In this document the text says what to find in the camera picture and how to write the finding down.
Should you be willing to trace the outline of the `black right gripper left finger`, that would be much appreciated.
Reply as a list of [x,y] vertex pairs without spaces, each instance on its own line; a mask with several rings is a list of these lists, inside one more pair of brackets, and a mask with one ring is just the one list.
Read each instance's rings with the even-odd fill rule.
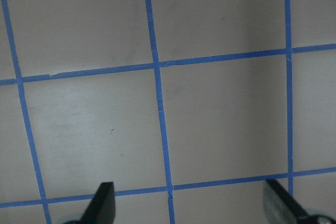
[[113,224],[116,216],[113,182],[101,183],[79,223]]

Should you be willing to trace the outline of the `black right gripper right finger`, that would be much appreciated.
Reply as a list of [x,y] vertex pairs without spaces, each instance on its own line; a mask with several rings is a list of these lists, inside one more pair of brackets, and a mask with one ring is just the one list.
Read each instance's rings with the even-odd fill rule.
[[262,203],[268,223],[309,222],[308,213],[275,179],[264,181]]

